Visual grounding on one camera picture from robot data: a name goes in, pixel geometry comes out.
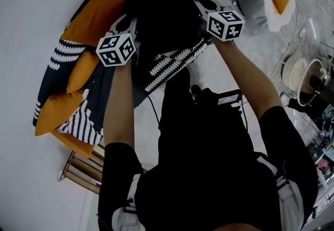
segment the black and white cube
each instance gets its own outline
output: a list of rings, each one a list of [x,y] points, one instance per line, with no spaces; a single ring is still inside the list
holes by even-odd
[[[228,41],[241,35],[244,24],[235,10],[213,12],[208,14],[207,31],[221,41]]]
[[[96,53],[105,67],[125,65],[136,51],[130,34],[118,34],[100,39]]]

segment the floor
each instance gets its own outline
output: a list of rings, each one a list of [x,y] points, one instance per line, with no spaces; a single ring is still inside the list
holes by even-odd
[[[94,217],[97,198],[68,180],[57,181],[69,150],[49,135],[35,137],[31,124],[42,76],[53,48],[82,1],[1,0],[0,87],[4,91],[0,95],[0,176],[3,179],[0,227],[5,231],[97,230]],[[319,42],[334,46],[334,2],[296,0],[296,5],[296,12],[300,9],[306,17],[306,37],[296,54],[312,59],[319,51]],[[283,27],[286,37],[292,36],[295,23],[296,13]],[[299,19],[297,30],[302,26]],[[246,28],[236,43],[268,76],[288,47],[288,41],[280,32],[269,32],[266,27],[257,33]],[[294,53],[296,48],[291,46],[287,55]],[[221,93],[237,88],[214,46],[197,58],[191,71],[193,82],[212,91]],[[273,83],[279,93],[287,91],[279,73]],[[152,94],[158,115],[162,99],[163,89]],[[248,104],[245,109],[255,150],[265,152],[255,115]],[[306,144],[317,138],[316,131],[299,114],[288,108],[286,111]],[[151,104],[146,100],[135,109],[136,152],[146,169],[158,162],[157,127]]]

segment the sleeve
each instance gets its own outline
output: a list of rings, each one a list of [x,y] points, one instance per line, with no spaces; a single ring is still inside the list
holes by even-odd
[[[281,175],[294,181],[301,192],[305,223],[318,195],[318,176],[313,159],[282,107],[267,110],[259,124],[268,160]]]
[[[99,195],[99,229],[111,231],[113,213],[127,206],[127,196],[135,174],[142,174],[135,150],[124,143],[105,147],[102,182]]]

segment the black device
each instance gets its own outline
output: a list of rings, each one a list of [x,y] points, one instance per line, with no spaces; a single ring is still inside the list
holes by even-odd
[[[242,98],[241,90],[233,90],[225,93],[218,94],[218,105],[233,104],[240,102]]]

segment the fiducial marker cube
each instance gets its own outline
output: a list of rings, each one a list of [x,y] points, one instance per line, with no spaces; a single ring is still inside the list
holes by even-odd
[[[235,10],[213,12],[208,14],[207,31],[221,41],[229,41],[241,35],[244,24]]]
[[[125,65],[136,51],[129,33],[117,34],[100,39],[96,53],[105,67]]]

